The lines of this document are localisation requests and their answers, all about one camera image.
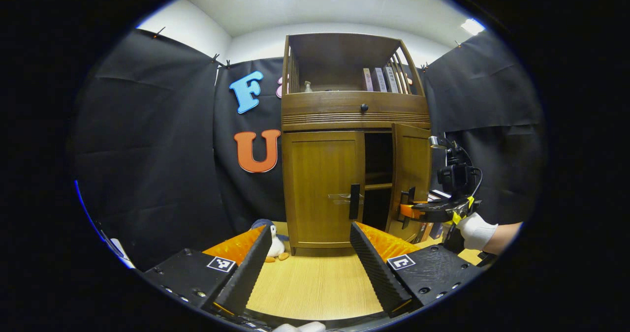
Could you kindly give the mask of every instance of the hand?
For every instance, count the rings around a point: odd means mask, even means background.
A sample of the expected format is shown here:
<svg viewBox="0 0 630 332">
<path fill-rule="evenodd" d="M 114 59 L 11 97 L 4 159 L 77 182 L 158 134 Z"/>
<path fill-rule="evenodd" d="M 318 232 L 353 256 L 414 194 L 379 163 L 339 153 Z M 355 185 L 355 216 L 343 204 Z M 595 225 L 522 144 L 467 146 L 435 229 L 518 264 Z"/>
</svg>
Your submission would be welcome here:
<svg viewBox="0 0 630 332">
<path fill-rule="evenodd" d="M 488 244 L 497 227 L 498 225 L 490 225 L 485 222 L 477 213 L 472 213 L 457 224 L 457 228 L 464 238 L 464 248 L 478 249 L 479 251 L 482 251 Z"/>
</svg>

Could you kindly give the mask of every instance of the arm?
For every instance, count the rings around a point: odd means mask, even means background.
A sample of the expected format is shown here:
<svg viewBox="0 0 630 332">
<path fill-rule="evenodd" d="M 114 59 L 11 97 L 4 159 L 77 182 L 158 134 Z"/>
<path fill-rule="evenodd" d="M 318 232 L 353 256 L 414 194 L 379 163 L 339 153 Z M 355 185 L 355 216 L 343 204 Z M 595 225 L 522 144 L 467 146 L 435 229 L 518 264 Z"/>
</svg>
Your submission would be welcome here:
<svg viewBox="0 0 630 332">
<path fill-rule="evenodd" d="M 523 223 L 519 222 L 517 224 L 498 225 L 495 234 L 490 238 L 481 251 L 493 254 L 500 254 L 503 252 L 516 234 L 518 234 L 518 229 L 520 229 L 521 224 Z"/>
<path fill-rule="evenodd" d="M 464 238 L 464 247 L 500 254 L 518 233 L 522 222 L 509 225 L 490 225 L 477 213 L 459 222 L 457 227 Z"/>
</svg>

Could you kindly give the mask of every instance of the stuffed penguin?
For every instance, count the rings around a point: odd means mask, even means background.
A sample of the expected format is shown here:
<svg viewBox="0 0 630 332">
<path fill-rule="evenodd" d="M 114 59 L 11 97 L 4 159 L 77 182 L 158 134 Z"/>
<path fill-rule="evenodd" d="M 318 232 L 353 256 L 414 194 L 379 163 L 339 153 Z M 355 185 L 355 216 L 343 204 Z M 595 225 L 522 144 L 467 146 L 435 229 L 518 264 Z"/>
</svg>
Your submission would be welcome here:
<svg viewBox="0 0 630 332">
<path fill-rule="evenodd" d="M 286 258 L 289 257 L 289 254 L 284 251 L 284 243 L 282 242 L 288 241 L 288 237 L 277 234 L 277 228 L 275 227 L 274 223 L 271 220 L 267 219 L 256 220 L 252 225 L 252 229 L 255 229 L 262 225 L 269 225 L 272 231 L 272 245 L 271 247 L 269 247 L 269 252 L 267 253 L 267 258 L 265 258 L 265 262 L 275 262 L 276 257 L 279 258 L 281 261 L 286 260 Z"/>
</svg>

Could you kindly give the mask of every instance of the drawer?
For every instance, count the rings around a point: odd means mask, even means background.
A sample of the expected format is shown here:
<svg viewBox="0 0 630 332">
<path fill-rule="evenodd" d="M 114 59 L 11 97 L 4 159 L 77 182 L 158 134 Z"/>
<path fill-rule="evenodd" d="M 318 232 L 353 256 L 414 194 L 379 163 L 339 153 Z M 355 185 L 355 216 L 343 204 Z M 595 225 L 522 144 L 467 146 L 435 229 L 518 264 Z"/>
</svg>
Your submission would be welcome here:
<svg viewBox="0 0 630 332">
<path fill-rule="evenodd" d="M 366 112 L 361 105 L 368 106 Z M 282 99 L 284 132 L 335 128 L 391 128 L 402 123 L 430 128 L 427 99 L 413 94 L 324 91 L 287 94 Z"/>
</svg>

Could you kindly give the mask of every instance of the cabinet door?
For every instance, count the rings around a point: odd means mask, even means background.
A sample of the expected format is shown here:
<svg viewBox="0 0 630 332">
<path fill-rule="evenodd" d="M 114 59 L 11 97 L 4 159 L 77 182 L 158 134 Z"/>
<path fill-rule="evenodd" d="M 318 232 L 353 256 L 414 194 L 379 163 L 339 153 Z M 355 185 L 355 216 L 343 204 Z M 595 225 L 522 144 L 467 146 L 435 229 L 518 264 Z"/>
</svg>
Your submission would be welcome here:
<svg viewBox="0 0 630 332">
<path fill-rule="evenodd" d="M 350 225 L 363 217 L 364 133 L 284 133 L 282 137 L 291 246 L 350 247 Z M 359 198 L 351 198 L 353 184 L 359 184 Z M 352 200 L 358 206 L 351 205 Z"/>
<path fill-rule="evenodd" d="M 403 224 L 396 221 L 404 217 L 399 216 L 401 191 L 408 191 L 416 187 L 414 200 L 427 200 L 431 181 L 431 146 L 429 144 L 430 130 L 415 128 L 414 126 L 392 124 L 392 143 L 394 146 L 394 171 L 392 173 L 392 197 L 389 207 L 389 222 L 387 232 L 411 241 L 418 234 L 420 223 L 410 221 L 403 229 Z"/>
</svg>

